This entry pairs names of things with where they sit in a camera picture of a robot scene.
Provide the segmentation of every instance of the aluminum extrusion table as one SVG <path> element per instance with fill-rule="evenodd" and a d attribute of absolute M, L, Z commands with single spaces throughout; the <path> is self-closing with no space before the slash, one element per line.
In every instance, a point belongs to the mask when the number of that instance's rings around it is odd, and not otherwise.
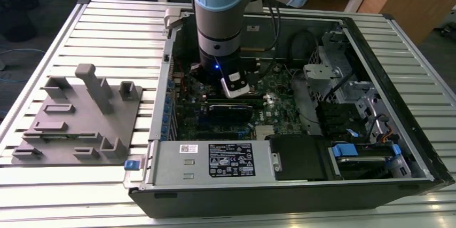
<path fill-rule="evenodd" d="M 12 151 L 46 97 L 46 77 L 74 77 L 78 63 L 97 66 L 110 85 L 133 80 L 145 91 L 129 158 L 145 154 L 165 37 L 164 11 L 184 4 L 90 0 L 76 5 L 0 126 L 0 226 L 86 227 L 173 225 L 214 227 L 456 226 L 456 185 L 372 210 L 222 218 L 149 219 L 126 195 L 122 167 L 8 167 Z M 441 160 L 456 178 L 456 96 L 393 20 L 377 14 L 282 10 L 352 17 Z M 133 171 L 130 182 L 141 180 Z"/>

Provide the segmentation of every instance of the blue cable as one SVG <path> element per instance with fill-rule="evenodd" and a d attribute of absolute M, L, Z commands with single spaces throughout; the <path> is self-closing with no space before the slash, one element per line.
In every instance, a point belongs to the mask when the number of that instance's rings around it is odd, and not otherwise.
<path fill-rule="evenodd" d="M 4 80 L 2 78 L 0 78 L 0 81 L 9 82 L 9 83 L 18 83 L 18 82 L 25 82 L 28 80 Z"/>
<path fill-rule="evenodd" d="M 4 52 L 1 52 L 0 54 L 5 54 L 5 53 L 9 53 L 9 52 L 14 52 L 14 51 L 30 51 L 30 52 L 40 52 L 42 54 L 45 54 L 45 51 L 40 50 L 40 49 L 33 49 L 33 48 L 20 48 L 20 49 L 10 49 L 10 50 L 6 50 Z"/>

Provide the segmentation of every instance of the motherboard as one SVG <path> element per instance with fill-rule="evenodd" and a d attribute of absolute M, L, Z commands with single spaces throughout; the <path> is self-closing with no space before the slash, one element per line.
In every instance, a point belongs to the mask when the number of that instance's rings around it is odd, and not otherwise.
<path fill-rule="evenodd" d="M 268 61 L 258 61 L 266 67 Z M 272 134 L 302 133 L 292 75 L 277 65 L 241 97 L 228 99 L 218 85 L 202 84 L 174 65 L 178 140 L 262 140 Z"/>

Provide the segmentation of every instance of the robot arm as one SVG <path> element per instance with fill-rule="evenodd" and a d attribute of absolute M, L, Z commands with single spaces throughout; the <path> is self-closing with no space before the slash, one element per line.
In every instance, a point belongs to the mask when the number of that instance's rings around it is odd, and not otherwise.
<path fill-rule="evenodd" d="M 249 91 L 238 52 L 244 9 L 250 1 L 194 0 L 200 64 L 205 72 L 220 79 L 228 98 Z M 300 0 L 280 1 L 296 4 Z"/>

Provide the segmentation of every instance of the power supply label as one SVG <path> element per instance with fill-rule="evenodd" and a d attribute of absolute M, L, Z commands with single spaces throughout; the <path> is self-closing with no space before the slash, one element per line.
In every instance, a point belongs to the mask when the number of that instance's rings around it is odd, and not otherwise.
<path fill-rule="evenodd" d="M 209 175 L 254 176 L 252 144 L 209 144 Z"/>

